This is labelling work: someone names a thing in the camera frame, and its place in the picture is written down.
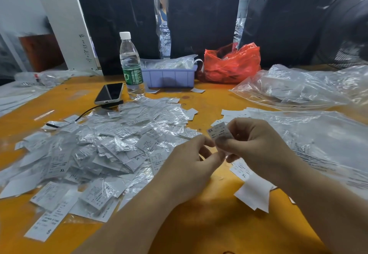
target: table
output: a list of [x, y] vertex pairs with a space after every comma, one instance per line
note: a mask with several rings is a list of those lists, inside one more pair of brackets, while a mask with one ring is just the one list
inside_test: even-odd
[[[14, 151], [14, 144], [36, 131], [44, 122], [62, 120], [93, 107], [101, 87], [122, 79], [93, 76], [72, 78], [42, 96], [0, 118], [0, 169], [25, 152]], [[188, 127], [206, 133], [220, 119], [221, 109], [259, 108], [228, 91], [234, 85], [196, 82], [202, 94], [189, 89], [181, 93], [159, 92], [150, 98], [178, 97], [183, 108], [198, 114]], [[124, 89], [123, 99], [128, 100]], [[159, 230], [150, 250], [152, 254], [270, 254], [326, 253], [328, 250], [311, 229], [296, 205], [280, 189], [270, 193], [269, 214], [253, 211], [233, 194], [242, 181], [229, 171], [229, 164], [218, 168], [205, 191], [173, 210]], [[34, 191], [0, 200], [0, 250], [6, 253], [65, 254], [78, 247], [101, 227], [100, 223], [61, 223], [42, 243], [24, 238], [37, 217], [29, 203]], [[70, 221], [67, 215], [64, 221]]]

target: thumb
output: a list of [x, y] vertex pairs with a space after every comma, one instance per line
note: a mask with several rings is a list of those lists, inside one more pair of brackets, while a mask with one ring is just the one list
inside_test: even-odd
[[218, 151], [203, 160], [201, 164], [205, 167], [205, 170], [208, 173], [212, 174], [224, 162], [224, 159], [225, 153], [223, 151]]
[[236, 154], [237, 156], [242, 156], [244, 151], [244, 142], [238, 141], [235, 139], [224, 139], [224, 138], [218, 138], [215, 141], [216, 146], [219, 149], [222, 149], [224, 151], [227, 151], [229, 153]]

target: red plastic bag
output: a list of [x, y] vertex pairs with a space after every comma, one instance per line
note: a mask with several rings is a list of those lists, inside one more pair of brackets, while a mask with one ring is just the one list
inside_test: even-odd
[[204, 70], [197, 77], [202, 82], [239, 84], [260, 71], [260, 48], [251, 43], [240, 50], [229, 44], [219, 50], [206, 50]]

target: water bottle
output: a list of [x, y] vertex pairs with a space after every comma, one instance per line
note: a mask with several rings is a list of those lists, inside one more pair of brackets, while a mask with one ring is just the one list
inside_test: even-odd
[[130, 32], [120, 32], [122, 44], [120, 45], [120, 63], [124, 73], [126, 87], [131, 99], [144, 96], [144, 84], [140, 58], [136, 47], [131, 41]]

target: purple basket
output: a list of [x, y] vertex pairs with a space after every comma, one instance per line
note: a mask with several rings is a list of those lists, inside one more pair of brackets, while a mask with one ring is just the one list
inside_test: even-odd
[[155, 87], [194, 87], [194, 72], [192, 69], [142, 69], [143, 81], [149, 88]]

